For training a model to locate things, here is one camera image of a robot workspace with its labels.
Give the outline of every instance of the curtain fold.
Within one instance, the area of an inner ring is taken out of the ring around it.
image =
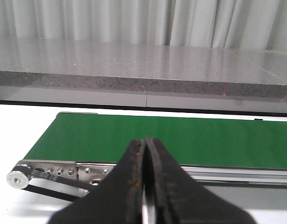
[[[287,51],[287,0],[0,0],[0,36]]]

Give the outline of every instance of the white table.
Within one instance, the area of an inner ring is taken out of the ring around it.
[[[0,105],[0,223],[46,223],[55,211],[70,204],[63,200],[13,189],[6,182],[7,173],[25,156],[59,112],[287,121],[287,118],[254,116]],[[245,208],[259,224],[287,224],[287,189],[209,189]]]

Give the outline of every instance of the granite countertop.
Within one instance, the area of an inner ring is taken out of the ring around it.
[[[287,101],[287,52],[0,37],[2,86]]]

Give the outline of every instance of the screw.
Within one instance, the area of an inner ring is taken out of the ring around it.
[[[101,182],[101,180],[96,179],[96,180],[90,181],[89,184],[92,185],[92,186],[98,186],[98,184],[99,184],[100,182]]]
[[[73,174],[74,174],[74,170],[73,170],[73,169],[70,169],[69,172],[68,172],[68,175],[69,175],[69,176],[73,176]]]
[[[46,171],[46,174],[52,174],[52,172],[53,172],[53,169],[52,168],[49,168],[47,171]]]
[[[104,170],[103,170],[103,173],[104,173],[104,174],[108,174],[108,173],[109,173],[109,170],[108,170],[108,169],[104,169]]]
[[[63,174],[63,168],[59,168],[59,170],[57,171],[57,176],[61,176]]]

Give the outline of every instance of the green belt surface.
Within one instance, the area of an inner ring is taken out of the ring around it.
[[[287,169],[287,122],[60,113],[24,159],[117,162],[160,138],[182,165]]]

